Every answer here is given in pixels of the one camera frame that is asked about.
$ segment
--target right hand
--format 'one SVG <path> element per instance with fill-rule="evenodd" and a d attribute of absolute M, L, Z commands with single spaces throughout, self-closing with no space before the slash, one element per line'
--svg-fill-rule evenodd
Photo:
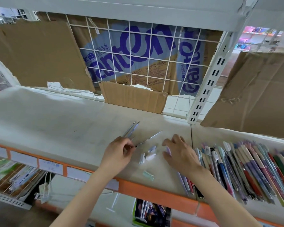
<path fill-rule="evenodd" d="M 168 164 L 182 175 L 191 178 L 192 172 L 202 171 L 198 157 L 194 150 L 185 142 L 183 137 L 175 134 L 170 139 L 165 139 L 162 146 L 167 146 L 170 149 L 171 155 L 163 152 L 164 159 Z"/>

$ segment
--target torn cardboard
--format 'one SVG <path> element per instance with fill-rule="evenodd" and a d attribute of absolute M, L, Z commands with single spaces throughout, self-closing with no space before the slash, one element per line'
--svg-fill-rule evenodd
<path fill-rule="evenodd" d="M 284 53 L 241 53 L 201 125 L 284 138 Z"/>
<path fill-rule="evenodd" d="M 167 94 L 113 82 L 100 82 L 106 103 L 162 114 Z"/>
<path fill-rule="evenodd" d="M 0 61 L 23 86 L 95 91 L 91 77 L 65 22 L 18 21 L 0 25 Z"/>
<path fill-rule="evenodd" d="M 47 15 L 44 12 L 38 12 L 38 17 L 45 21 L 50 19 L 51 21 L 57 20 L 67 22 L 65 14 L 48 13 Z M 170 50 L 172 50 L 170 57 L 171 61 L 189 63 L 192 53 L 195 50 L 192 64 L 208 66 L 223 33 L 222 31 L 202 29 L 199 38 L 213 42 L 199 41 L 198 44 L 196 44 L 196 40 L 178 38 L 175 38 L 173 42 L 172 36 L 174 35 L 175 26 L 153 24 L 152 32 L 158 36 L 152 35 L 151 60 L 148 63 L 150 35 L 131 33 L 131 54 L 134 56 L 145 57 L 145 59 L 139 57 L 132 57 L 130 59 L 128 56 L 129 34 L 127 32 L 110 31 L 109 35 L 107 30 L 94 28 L 90 28 L 89 32 L 86 26 L 107 28 L 106 19 L 96 17 L 86 18 L 84 16 L 76 15 L 67 15 L 67 18 L 71 24 L 72 32 L 74 33 L 78 46 L 80 48 L 85 48 L 80 51 L 86 65 L 92 67 L 88 68 L 88 70 L 94 82 L 117 81 L 117 83 L 128 85 L 147 85 L 147 87 L 156 91 L 167 92 L 169 95 L 188 94 L 195 96 L 199 89 L 199 85 L 195 84 L 202 83 L 207 71 L 207 67 L 191 65 L 187 72 L 188 65 L 186 64 L 173 62 L 168 64 Z M 108 23 L 110 29 L 128 31 L 127 21 L 108 19 Z M 130 28 L 131 31 L 135 32 L 151 32 L 151 24 L 149 23 L 131 22 Z M 194 28 L 177 27 L 176 36 L 197 39 L 199 31 L 199 29 Z M 95 49 L 98 51 L 93 52 L 86 49 Z M 122 55 L 114 54 L 114 57 L 112 57 L 111 53 L 107 53 L 111 51 Z M 189 84 L 184 84 L 182 87 L 181 81 L 184 80 L 186 73 L 187 76 L 185 82 L 188 82 Z"/>

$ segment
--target packaging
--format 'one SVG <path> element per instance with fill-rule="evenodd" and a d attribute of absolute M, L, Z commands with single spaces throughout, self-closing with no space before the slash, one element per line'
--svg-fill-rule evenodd
<path fill-rule="evenodd" d="M 284 53 L 241 52 L 201 125 L 284 138 Z"/>
<path fill-rule="evenodd" d="M 64 14 L 48 13 L 48 16 L 51 21 L 61 20 L 67 22 L 66 15 Z M 41 20 L 48 20 L 48 16 L 43 12 L 38 13 L 38 17 Z M 219 42 L 223 33 L 222 31 L 202 29 L 199 39 L 216 42 L 199 41 L 196 43 L 194 40 L 178 38 L 175 38 L 173 42 L 172 36 L 174 35 L 176 29 L 175 26 L 153 24 L 153 29 L 151 29 L 151 23 L 130 22 L 130 30 L 137 33 L 131 32 L 129 39 L 128 21 L 108 19 L 109 27 L 112 29 L 108 31 L 104 30 L 107 29 L 106 19 L 96 17 L 85 18 L 84 16 L 75 15 L 67 16 L 69 23 L 72 24 L 72 32 L 74 33 L 78 46 L 85 49 L 99 50 L 96 51 L 96 59 L 94 51 L 80 49 L 87 67 L 91 67 L 88 68 L 88 70 L 94 82 L 117 81 L 117 83 L 121 84 L 132 83 L 132 85 L 147 85 L 149 88 L 160 92 L 167 92 L 169 95 L 178 95 L 182 86 L 181 82 L 169 80 L 183 81 L 188 68 L 188 65 L 186 64 L 178 64 L 173 62 L 170 62 L 168 65 L 169 55 L 171 61 L 189 63 L 193 50 L 196 46 L 195 54 L 191 63 L 208 66 L 218 45 L 216 42 Z M 91 28 L 89 32 L 86 26 L 98 28 Z M 147 35 L 151 32 L 157 36 L 152 35 L 151 37 L 150 35 Z M 175 36 L 197 39 L 199 32 L 200 29 L 196 28 L 177 27 Z M 139 56 L 132 56 L 131 63 L 129 57 L 129 47 L 131 48 L 131 54 L 133 56 Z M 111 53 L 105 53 L 111 51 L 114 53 L 121 53 L 123 55 L 114 54 L 113 58 Z M 132 75 L 131 78 L 130 68 L 132 73 L 140 76 Z M 190 65 L 185 82 L 191 84 L 184 84 L 180 95 L 189 94 L 195 96 L 199 86 L 194 84 L 202 83 L 202 79 L 206 71 L 207 67 Z M 163 79 L 166 77 L 168 80 L 164 84 L 164 80 L 152 77 L 159 77 Z"/>
<path fill-rule="evenodd" d="M 100 82 L 106 103 L 162 114 L 167 94 L 114 82 Z"/>
<path fill-rule="evenodd" d="M 62 87 L 95 91 L 87 67 L 65 22 L 0 25 L 0 61 L 23 86 Z"/>

